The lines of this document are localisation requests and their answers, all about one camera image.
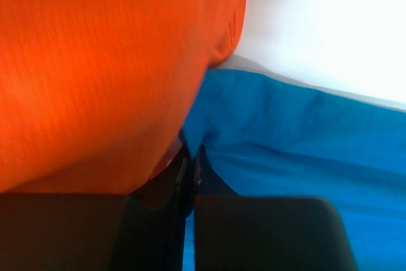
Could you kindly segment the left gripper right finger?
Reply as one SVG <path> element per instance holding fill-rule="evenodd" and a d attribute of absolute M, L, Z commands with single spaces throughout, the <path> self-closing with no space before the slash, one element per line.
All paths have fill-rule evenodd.
<path fill-rule="evenodd" d="M 195 158 L 194 253 L 196 270 L 230 270 L 232 261 L 226 209 L 238 194 L 213 170 L 206 149 Z"/>

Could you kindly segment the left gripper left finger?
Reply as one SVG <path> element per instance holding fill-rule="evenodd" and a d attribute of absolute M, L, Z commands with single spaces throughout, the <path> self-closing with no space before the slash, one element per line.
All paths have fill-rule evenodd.
<path fill-rule="evenodd" d="M 135 270 L 181 270 L 185 225 L 192 198 L 192 165 L 181 147 L 167 168 L 133 194 L 136 244 L 131 266 Z"/>

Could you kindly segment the blue t shirt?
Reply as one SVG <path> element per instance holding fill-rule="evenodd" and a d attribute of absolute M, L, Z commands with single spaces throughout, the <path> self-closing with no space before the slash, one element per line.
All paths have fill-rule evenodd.
<path fill-rule="evenodd" d="M 210 70 L 183 125 L 240 195 L 317 195 L 361 270 L 405 269 L 405 113 L 242 70 Z"/>

